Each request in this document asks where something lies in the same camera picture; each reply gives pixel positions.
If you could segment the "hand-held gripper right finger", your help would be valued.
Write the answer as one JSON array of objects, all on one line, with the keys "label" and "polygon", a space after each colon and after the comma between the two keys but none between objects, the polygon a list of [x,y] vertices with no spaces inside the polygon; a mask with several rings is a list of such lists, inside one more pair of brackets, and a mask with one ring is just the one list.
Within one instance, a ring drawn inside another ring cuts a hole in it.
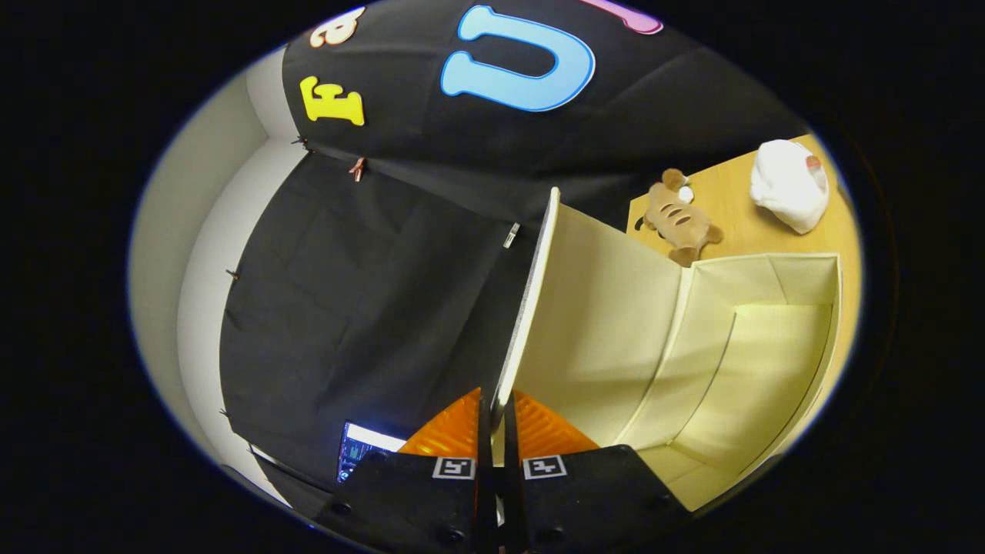
[{"label": "hand-held gripper right finger", "polygon": [[504,408],[506,553],[654,553],[693,514],[627,445],[602,448],[532,396]]}]

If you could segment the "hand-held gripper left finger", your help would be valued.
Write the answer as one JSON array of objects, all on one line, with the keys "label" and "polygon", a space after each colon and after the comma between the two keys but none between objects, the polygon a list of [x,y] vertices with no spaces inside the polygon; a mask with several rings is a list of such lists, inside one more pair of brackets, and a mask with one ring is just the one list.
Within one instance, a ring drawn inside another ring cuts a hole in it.
[{"label": "hand-held gripper left finger", "polygon": [[493,553],[486,394],[476,387],[454,401],[397,452],[363,456],[316,525],[372,553]]}]

